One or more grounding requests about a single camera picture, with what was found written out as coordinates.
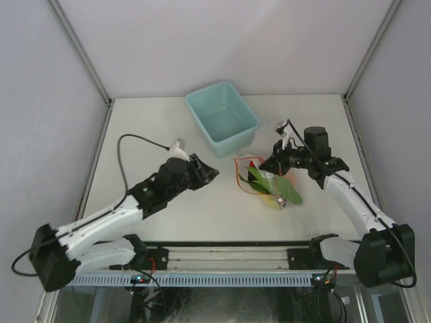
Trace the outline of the orange fake fruit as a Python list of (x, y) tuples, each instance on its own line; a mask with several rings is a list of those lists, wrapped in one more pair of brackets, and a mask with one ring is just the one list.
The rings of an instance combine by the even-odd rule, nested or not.
[(285, 177), (295, 186), (297, 183), (297, 177), (295, 175), (295, 173), (293, 172), (288, 172)]

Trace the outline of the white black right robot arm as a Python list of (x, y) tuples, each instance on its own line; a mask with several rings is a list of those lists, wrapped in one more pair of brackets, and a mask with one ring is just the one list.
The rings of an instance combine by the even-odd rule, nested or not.
[(310, 241), (310, 263), (325, 268), (336, 262), (353, 269), (363, 286), (386, 283), (411, 289), (418, 276), (415, 268), (415, 234), (408, 224), (399, 225), (362, 194), (347, 164), (334, 157), (324, 127), (308, 127), (300, 135), (290, 120), (280, 122), (281, 139), (260, 170), (284, 175), (290, 169), (305, 169), (308, 176), (341, 207), (360, 236), (360, 242), (337, 234)]

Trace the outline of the yellow fake banana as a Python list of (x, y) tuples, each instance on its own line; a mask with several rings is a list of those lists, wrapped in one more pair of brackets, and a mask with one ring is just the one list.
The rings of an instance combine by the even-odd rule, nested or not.
[(271, 195), (263, 195), (261, 197), (262, 201), (265, 205), (267, 205), (271, 209), (282, 210), (286, 207), (286, 201), (283, 199), (279, 199), (277, 197)]

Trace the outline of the green fake leafy vegetable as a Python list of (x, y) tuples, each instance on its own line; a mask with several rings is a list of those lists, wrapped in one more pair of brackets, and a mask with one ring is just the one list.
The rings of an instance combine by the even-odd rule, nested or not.
[(245, 168), (246, 176), (236, 173), (237, 184), (247, 194), (259, 196), (271, 195), (286, 201), (286, 207), (301, 205), (303, 199), (295, 186), (285, 177), (260, 170)]

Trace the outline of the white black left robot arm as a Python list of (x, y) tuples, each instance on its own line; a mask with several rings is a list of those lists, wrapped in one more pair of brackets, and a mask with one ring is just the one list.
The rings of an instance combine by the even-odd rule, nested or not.
[(115, 206), (55, 229), (49, 224), (39, 227), (28, 258), (44, 290), (56, 291), (77, 275), (100, 268), (142, 268), (147, 247), (137, 234), (125, 234), (113, 242), (103, 239), (165, 209), (182, 192), (198, 190), (218, 175), (217, 169), (195, 154), (188, 160), (171, 157), (156, 173), (130, 188)]

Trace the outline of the clear zip top bag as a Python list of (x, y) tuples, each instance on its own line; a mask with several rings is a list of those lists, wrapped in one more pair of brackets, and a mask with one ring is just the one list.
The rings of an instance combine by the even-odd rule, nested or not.
[(257, 196), (268, 207), (281, 211), (303, 203), (297, 177), (291, 171), (286, 175), (260, 170), (261, 157), (246, 155), (234, 158), (236, 183), (241, 191)]

